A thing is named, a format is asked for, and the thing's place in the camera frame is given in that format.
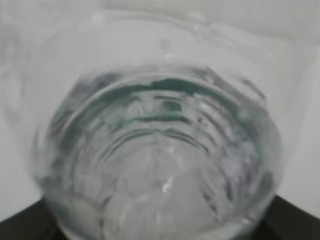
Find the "white background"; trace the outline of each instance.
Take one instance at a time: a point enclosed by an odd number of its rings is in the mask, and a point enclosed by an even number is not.
[[[314,69],[310,103],[295,155],[279,195],[320,218],[320,57]],[[0,221],[40,199],[25,170],[0,111]]]

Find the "black surface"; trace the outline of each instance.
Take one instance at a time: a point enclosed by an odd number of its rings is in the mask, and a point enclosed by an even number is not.
[[[67,240],[43,200],[0,223],[0,240]],[[277,197],[252,240],[320,240],[320,220]]]

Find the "dark table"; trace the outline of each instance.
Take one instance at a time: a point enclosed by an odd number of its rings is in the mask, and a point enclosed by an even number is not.
[[[43,200],[0,223],[0,240],[67,240]],[[320,220],[277,197],[252,240],[320,240]]]

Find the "clear glass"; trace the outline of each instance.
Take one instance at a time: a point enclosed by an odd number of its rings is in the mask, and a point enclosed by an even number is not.
[[[0,96],[71,240],[250,236],[299,137],[318,0],[0,0]]]

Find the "drinking glass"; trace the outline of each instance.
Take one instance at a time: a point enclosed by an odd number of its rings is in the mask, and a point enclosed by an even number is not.
[[[0,0],[2,109],[71,240],[250,236],[299,137],[318,0]]]

